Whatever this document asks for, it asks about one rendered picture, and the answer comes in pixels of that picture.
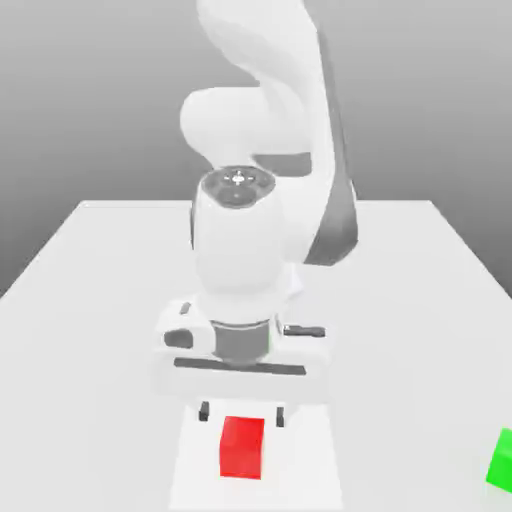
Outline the small green cube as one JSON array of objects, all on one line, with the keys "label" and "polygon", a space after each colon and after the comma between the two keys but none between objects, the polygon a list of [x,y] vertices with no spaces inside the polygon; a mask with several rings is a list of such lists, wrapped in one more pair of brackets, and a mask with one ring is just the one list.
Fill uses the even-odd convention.
[{"label": "small green cube", "polygon": [[503,428],[500,432],[486,482],[512,494],[512,429]]}]

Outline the small red cube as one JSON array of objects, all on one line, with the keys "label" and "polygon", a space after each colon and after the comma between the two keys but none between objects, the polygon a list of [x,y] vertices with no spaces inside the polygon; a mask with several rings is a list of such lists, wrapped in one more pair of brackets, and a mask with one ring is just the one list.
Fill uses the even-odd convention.
[{"label": "small red cube", "polygon": [[265,420],[226,416],[219,443],[222,477],[260,480]]}]

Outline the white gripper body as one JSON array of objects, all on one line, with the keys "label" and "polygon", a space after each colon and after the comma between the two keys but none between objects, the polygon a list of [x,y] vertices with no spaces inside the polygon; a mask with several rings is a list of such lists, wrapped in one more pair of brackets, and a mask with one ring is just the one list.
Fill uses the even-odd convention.
[{"label": "white gripper body", "polygon": [[328,351],[275,350],[256,365],[233,367],[192,350],[151,350],[156,390],[190,401],[323,402],[329,394],[331,366],[332,354]]}]

